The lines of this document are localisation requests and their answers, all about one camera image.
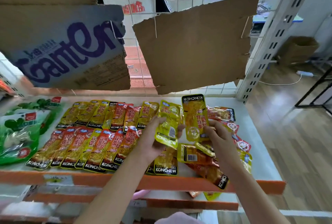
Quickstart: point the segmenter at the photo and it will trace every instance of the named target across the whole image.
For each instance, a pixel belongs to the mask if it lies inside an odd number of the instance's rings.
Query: white stripe
[[[332,218],[332,212],[309,210],[279,210],[284,216],[324,217]],[[239,207],[238,213],[244,213],[243,207]]]
[[[169,10],[170,12],[173,12],[171,6],[168,4],[168,1],[167,1],[167,0],[164,0],[164,1],[165,1],[165,3],[166,3],[166,6],[167,6],[168,10]]]

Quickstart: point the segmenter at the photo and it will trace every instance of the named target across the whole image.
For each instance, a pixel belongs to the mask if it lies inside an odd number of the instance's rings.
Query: shelf hole
[[[298,0],[298,3],[296,4],[296,7],[298,7],[300,5],[302,0]]]
[[[292,7],[296,4],[296,1],[297,1],[297,0],[294,0],[294,1],[293,1]]]
[[[287,23],[289,23],[289,22],[291,21],[292,17],[293,17],[293,15],[291,15],[291,16],[289,17]]]

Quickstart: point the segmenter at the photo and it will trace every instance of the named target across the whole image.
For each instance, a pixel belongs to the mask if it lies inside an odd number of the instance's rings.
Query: white wall
[[[305,0],[298,15],[302,23],[293,23],[288,35],[314,36],[324,19],[332,13],[332,0]],[[332,29],[326,27],[326,40],[331,40]]]

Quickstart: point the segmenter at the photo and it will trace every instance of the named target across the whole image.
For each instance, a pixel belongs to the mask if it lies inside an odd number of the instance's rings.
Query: power strip
[[[310,77],[313,77],[313,73],[311,72],[305,72],[305,71],[297,71],[296,72],[298,75],[303,75],[303,76],[310,76]]]

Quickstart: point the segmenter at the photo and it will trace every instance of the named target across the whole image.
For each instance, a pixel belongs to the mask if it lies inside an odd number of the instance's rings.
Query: wooden floor
[[[261,81],[294,83],[297,70],[322,73],[311,66],[296,68],[272,64]],[[318,77],[302,77],[294,85],[259,83],[246,107],[281,177],[287,181],[283,196],[271,199],[279,209],[332,211],[332,117],[321,108],[295,109],[295,103]],[[323,87],[306,100],[309,103]],[[219,223],[249,223],[245,215],[218,213]],[[331,219],[289,217],[291,223],[332,223]]]

